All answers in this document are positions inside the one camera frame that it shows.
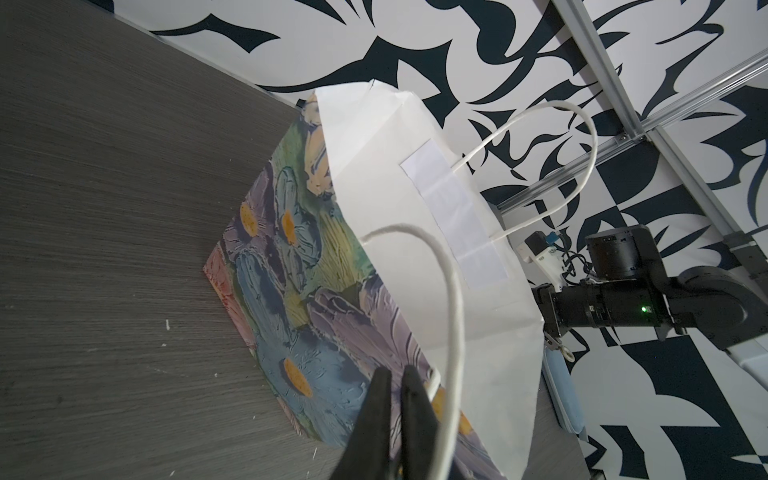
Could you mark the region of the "floral white paper bag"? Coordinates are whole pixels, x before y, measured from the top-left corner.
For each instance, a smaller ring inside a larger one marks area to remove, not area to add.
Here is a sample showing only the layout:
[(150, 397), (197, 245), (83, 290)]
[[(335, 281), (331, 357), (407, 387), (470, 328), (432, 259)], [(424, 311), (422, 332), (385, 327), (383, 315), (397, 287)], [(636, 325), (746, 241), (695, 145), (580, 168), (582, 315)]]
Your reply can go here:
[(531, 451), (544, 320), (520, 258), (413, 93), (317, 88), (204, 272), (295, 430), (345, 447), (379, 367), (446, 374), (448, 296), (433, 236), (457, 268), (466, 357), (457, 466), (519, 479)]

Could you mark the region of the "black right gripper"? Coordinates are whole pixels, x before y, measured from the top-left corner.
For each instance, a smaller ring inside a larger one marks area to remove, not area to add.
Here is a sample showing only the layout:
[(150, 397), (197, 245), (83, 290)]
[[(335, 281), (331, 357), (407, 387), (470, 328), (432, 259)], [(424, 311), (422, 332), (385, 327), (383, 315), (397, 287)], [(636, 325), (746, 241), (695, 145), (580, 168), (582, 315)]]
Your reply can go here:
[(659, 339), (672, 330), (664, 295), (642, 280), (581, 282), (561, 290), (545, 284), (532, 294), (552, 338), (574, 328), (652, 328)]

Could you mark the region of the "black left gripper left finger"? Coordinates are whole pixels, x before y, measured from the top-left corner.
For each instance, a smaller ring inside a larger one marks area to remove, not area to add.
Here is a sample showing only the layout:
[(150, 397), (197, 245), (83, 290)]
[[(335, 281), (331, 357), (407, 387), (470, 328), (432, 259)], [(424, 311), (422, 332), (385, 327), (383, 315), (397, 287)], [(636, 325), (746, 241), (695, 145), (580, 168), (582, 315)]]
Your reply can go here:
[(390, 462), (391, 371), (375, 370), (347, 446), (331, 480), (387, 479)]

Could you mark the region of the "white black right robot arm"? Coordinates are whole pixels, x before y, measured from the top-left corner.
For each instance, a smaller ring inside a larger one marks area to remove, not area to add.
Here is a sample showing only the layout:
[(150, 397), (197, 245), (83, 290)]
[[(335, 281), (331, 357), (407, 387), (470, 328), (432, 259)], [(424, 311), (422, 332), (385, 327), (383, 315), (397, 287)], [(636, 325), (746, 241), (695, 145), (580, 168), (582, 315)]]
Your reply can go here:
[(643, 225), (587, 237), (591, 276), (536, 286), (545, 341), (561, 347), (574, 328), (651, 328), (658, 340), (697, 329), (761, 386), (767, 384), (767, 303), (729, 272), (692, 267), (668, 276)]

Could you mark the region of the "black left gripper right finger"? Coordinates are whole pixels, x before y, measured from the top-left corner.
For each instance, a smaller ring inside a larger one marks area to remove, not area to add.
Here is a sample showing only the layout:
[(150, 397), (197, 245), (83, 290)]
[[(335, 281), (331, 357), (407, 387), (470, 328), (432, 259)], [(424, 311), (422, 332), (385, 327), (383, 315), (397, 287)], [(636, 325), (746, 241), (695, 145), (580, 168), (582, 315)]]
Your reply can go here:
[(413, 365), (401, 383), (401, 471), (403, 479), (427, 479), (435, 453), (439, 422)]

